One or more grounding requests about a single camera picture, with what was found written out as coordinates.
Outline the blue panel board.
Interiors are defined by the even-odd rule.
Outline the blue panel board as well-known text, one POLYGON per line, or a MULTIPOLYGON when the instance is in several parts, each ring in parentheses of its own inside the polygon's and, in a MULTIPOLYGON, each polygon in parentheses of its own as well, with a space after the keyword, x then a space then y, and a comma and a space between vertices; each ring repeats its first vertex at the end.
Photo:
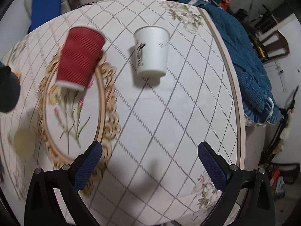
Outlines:
POLYGON ((30 32, 61 14, 61 0, 32 0, 30 32))

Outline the cream paper cup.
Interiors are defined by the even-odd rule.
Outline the cream paper cup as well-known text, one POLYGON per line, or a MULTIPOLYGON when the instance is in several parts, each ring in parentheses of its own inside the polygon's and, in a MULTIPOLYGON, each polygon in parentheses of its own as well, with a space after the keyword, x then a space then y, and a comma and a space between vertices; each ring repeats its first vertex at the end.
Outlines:
POLYGON ((35 134, 29 129, 18 129, 14 135, 13 146, 15 152, 22 158, 30 158, 35 150, 35 134))

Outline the blue knitted blanket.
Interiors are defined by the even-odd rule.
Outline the blue knitted blanket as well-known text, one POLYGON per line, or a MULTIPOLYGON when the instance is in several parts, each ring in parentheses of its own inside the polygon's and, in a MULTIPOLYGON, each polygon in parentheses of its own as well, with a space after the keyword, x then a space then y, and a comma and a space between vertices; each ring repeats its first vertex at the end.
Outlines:
POLYGON ((239 82, 244 115, 256 124, 276 124, 280 109, 272 95, 272 86, 242 24, 212 1, 179 0, 208 12, 231 57, 239 82))

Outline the wooden chair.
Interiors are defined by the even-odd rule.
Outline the wooden chair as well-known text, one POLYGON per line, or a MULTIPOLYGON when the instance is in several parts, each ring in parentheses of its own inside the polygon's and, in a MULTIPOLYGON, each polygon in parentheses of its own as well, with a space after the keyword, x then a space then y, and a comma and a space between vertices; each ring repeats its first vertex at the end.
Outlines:
POLYGON ((257 53, 260 61, 264 64, 287 56, 290 49, 284 35, 276 30, 262 41, 257 40, 257 53))

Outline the white printed paper cup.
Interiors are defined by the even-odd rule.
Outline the white printed paper cup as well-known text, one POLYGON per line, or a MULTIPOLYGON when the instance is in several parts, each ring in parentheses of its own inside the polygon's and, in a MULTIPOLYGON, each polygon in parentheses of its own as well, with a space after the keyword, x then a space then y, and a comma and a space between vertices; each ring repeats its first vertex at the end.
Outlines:
POLYGON ((170 34, 159 26, 145 26, 134 33, 136 72, 145 78, 166 75, 170 34))

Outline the white patterned tablecloth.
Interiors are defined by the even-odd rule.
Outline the white patterned tablecloth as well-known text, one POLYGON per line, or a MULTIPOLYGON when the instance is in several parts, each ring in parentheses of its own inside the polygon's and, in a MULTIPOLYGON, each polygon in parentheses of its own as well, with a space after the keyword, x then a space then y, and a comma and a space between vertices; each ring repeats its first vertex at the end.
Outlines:
POLYGON ((100 168, 81 196, 102 225, 200 225, 217 200, 197 147, 208 141, 243 166, 242 103, 229 53, 208 12, 160 0, 99 2, 67 12, 20 40, 1 61, 20 74, 15 109, 1 115, 1 187, 20 223, 33 171, 71 162, 104 143, 100 168), (104 34, 105 60, 84 96, 57 99, 57 56, 73 27, 104 34), (134 33, 169 34, 166 75, 137 75, 134 33), (14 149, 18 129, 34 132, 33 155, 14 149))

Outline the dark teal cup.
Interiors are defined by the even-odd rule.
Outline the dark teal cup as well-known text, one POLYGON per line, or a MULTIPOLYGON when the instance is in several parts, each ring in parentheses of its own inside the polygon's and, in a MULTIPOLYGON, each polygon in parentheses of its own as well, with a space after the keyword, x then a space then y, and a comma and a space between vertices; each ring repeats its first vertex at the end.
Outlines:
POLYGON ((18 103, 20 81, 17 75, 11 71, 10 66, 5 66, 2 62, 0 72, 0 112, 8 113, 18 103))

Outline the red ribbed paper cup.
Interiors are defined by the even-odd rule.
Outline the red ribbed paper cup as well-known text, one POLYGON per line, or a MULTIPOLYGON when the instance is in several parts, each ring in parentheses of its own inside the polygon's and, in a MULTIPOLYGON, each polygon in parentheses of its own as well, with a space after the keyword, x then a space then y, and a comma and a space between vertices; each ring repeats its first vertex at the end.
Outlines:
POLYGON ((104 45, 105 38, 100 32, 89 27, 71 28, 61 51, 56 84, 84 91, 104 45))

